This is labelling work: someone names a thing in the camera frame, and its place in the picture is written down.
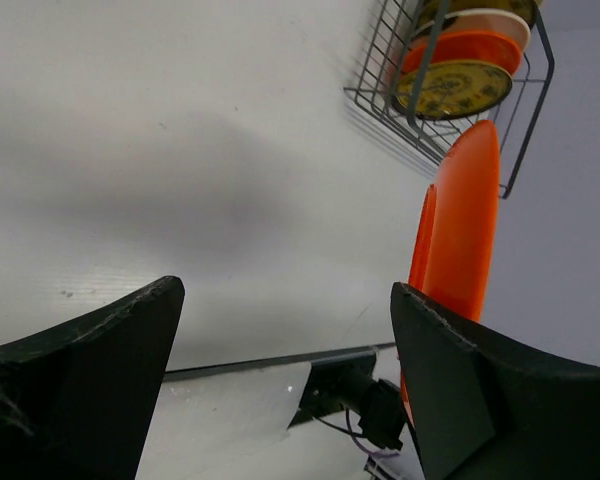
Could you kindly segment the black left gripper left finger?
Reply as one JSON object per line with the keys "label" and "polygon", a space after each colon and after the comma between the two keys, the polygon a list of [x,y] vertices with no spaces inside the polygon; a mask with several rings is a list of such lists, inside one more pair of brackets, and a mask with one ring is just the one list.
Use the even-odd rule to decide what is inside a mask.
{"label": "black left gripper left finger", "polygon": [[165,276],[0,345],[0,479],[132,479],[184,303]]}

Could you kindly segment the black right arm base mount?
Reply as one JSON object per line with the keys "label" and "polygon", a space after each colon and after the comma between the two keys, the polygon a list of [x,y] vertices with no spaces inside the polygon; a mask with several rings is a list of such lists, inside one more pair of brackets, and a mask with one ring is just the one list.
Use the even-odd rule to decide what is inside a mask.
{"label": "black right arm base mount", "polygon": [[358,417],[355,428],[339,430],[352,439],[367,440],[380,449],[398,451],[403,428],[408,424],[401,391],[390,381],[373,378],[374,351],[315,360],[290,425],[310,421],[323,423],[329,415],[343,412]]}

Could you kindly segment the silver tape covered panel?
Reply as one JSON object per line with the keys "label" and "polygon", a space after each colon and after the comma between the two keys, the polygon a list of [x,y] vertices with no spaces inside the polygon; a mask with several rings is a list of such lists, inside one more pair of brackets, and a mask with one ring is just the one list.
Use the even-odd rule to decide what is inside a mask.
{"label": "silver tape covered panel", "polygon": [[304,393],[308,362],[161,386],[138,479],[192,479],[284,437]]}

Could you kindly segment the aluminium mounting rail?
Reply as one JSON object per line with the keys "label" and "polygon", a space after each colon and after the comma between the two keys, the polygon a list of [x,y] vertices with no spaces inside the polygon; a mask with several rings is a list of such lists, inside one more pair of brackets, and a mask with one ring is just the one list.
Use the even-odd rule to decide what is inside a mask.
{"label": "aluminium mounting rail", "polygon": [[207,365],[195,368],[166,371],[163,383],[180,382],[204,378],[227,373],[241,372],[254,369],[263,369],[276,366],[284,366],[295,363],[310,362],[324,363],[335,360],[349,359],[394,348],[395,343],[380,343],[367,346],[358,346],[321,352],[303,353],[297,355],[279,356],[264,359],[232,362],[218,365]]}

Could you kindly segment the orange plate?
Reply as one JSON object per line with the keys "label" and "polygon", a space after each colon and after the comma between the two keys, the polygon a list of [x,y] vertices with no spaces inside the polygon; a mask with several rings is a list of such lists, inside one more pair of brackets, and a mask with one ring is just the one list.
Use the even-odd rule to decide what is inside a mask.
{"label": "orange plate", "polygon": [[424,198],[407,284],[480,321],[499,204],[498,133],[481,120],[445,155]]}
{"label": "orange plate", "polygon": [[443,33],[433,46],[432,64],[477,60],[494,64],[513,74],[522,59],[521,48],[510,37],[485,30]]}

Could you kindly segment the cream plate with black spot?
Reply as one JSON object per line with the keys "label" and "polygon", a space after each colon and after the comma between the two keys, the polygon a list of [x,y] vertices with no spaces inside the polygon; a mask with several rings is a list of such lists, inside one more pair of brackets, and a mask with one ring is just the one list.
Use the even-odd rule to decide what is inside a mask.
{"label": "cream plate with black spot", "polygon": [[473,8],[448,14],[442,33],[481,30],[507,36],[524,51],[531,40],[528,23],[519,15],[497,8]]}

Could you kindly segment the yellow patterned dark plate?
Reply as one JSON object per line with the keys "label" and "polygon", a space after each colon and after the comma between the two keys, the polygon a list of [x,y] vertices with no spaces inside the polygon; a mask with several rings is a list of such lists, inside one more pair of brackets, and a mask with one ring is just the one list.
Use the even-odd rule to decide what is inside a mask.
{"label": "yellow patterned dark plate", "polygon": [[405,74],[391,97],[392,107],[424,120],[456,120],[478,115],[500,104],[513,86],[511,75],[494,64],[477,60],[440,62],[429,66],[421,89],[414,93],[416,71]]}

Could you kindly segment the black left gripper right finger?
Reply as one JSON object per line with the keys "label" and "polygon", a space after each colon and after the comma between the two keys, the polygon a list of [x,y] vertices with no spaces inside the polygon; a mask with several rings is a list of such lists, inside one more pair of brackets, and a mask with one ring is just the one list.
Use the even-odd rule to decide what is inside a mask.
{"label": "black left gripper right finger", "polygon": [[429,479],[600,479],[600,367],[395,283],[391,321]]}

